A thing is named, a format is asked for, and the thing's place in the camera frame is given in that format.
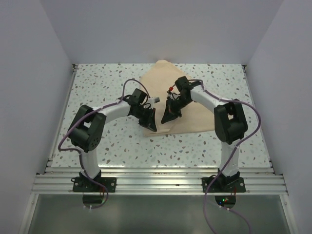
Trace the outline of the beige cloth mat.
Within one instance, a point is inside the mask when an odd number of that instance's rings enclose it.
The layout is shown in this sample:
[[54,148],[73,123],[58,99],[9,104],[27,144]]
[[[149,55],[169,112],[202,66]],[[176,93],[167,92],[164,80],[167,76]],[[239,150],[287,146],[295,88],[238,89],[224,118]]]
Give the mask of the beige cloth mat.
[[193,101],[182,107],[176,87],[173,88],[174,99],[168,97],[167,91],[180,77],[191,79],[188,74],[166,60],[157,61],[142,76],[140,82],[147,88],[150,96],[160,99],[154,104],[156,132],[144,128],[145,137],[198,133],[215,129],[214,115],[210,110]]

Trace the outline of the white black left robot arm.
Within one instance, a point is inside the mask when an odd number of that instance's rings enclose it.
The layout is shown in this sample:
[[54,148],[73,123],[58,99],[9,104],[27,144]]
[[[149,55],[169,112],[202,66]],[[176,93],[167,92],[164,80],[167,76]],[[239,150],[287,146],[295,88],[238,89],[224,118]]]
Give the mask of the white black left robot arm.
[[105,124],[121,117],[133,116],[141,127],[156,132],[154,104],[158,102],[159,97],[149,97],[146,92],[136,88],[132,94],[121,96],[101,108],[81,106],[68,129],[68,137],[79,153],[79,176],[92,180],[100,176],[96,148]]

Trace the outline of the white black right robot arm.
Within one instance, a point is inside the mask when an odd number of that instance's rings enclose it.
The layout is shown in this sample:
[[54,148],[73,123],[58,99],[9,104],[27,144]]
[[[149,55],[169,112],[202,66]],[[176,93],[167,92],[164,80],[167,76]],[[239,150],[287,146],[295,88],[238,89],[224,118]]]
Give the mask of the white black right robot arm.
[[221,164],[218,172],[223,183],[239,179],[238,155],[233,153],[235,145],[244,138],[248,129],[242,104],[210,93],[204,89],[201,80],[190,81],[185,76],[175,81],[179,94],[173,93],[173,87],[167,91],[166,107],[161,123],[167,123],[182,117],[181,110],[191,102],[197,102],[214,114],[214,130],[221,141]]

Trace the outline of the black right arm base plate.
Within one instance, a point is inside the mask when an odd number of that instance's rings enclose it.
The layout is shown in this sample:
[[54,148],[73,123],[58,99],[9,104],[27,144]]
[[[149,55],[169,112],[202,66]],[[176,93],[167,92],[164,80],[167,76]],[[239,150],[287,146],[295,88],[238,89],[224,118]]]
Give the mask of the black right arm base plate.
[[[213,181],[214,176],[201,179],[202,190],[206,192],[208,185]],[[208,189],[209,193],[244,193],[246,192],[245,182],[242,177],[231,183],[221,184],[218,178]]]

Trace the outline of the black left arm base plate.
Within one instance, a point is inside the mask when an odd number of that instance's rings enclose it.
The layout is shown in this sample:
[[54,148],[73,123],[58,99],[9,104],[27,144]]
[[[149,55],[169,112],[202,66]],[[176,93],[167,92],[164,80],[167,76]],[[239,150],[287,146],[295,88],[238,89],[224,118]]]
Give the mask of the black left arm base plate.
[[96,193],[102,192],[103,187],[99,184],[105,186],[109,193],[114,193],[117,185],[116,177],[98,177],[95,178],[95,183],[90,181],[86,177],[74,177],[71,179],[73,182],[73,192],[80,193]]

